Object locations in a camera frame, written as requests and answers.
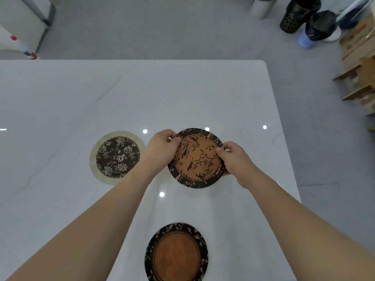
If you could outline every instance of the hand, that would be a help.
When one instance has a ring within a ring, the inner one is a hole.
[[[164,169],[176,154],[181,143],[181,138],[176,135],[176,132],[166,129],[156,133],[148,143],[142,161],[149,165],[155,175]]]
[[[226,174],[232,174],[237,178],[238,183],[245,187],[245,179],[251,168],[256,166],[246,154],[245,150],[234,142],[228,141],[221,148],[216,148],[216,153],[224,161],[227,168]]]

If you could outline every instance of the gray floor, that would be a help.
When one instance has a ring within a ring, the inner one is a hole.
[[[264,60],[302,202],[375,251],[375,136],[366,130],[375,121],[340,101],[348,89],[331,81],[342,70],[337,43],[305,51],[279,29],[288,2],[258,21],[248,0],[61,0],[39,55]]]

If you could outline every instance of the floral placemat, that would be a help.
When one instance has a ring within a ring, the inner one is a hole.
[[[143,141],[133,133],[111,132],[91,150],[91,171],[101,182],[115,185],[139,162],[144,148]]]
[[[157,231],[144,258],[148,280],[153,281],[201,281],[208,263],[203,236],[185,223],[172,223]]]
[[[176,155],[168,168],[181,184],[201,189],[214,184],[223,175],[225,165],[215,148],[223,143],[214,134],[199,128],[189,128],[177,134],[181,137]]]

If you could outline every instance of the white marble table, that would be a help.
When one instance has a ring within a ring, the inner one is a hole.
[[[263,61],[0,61],[0,93],[1,279],[110,189],[88,164],[109,132],[147,144],[162,129],[209,127],[300,199]],[[190,189],[167,169],[148,187],[108,280],[147,280],[147,244],[171,222],[204,236],[205,281],[295,280],[236,179]]]

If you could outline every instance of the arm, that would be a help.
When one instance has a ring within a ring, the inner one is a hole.
[[[108,193],[37,251],[8,281],[105,281],[143,194],[181,142],[156,133],[138,164]]]
[[[226,142],[216,152],[254,196],[297,280],[375,280],[372,255],[290,196],[240,146]]]

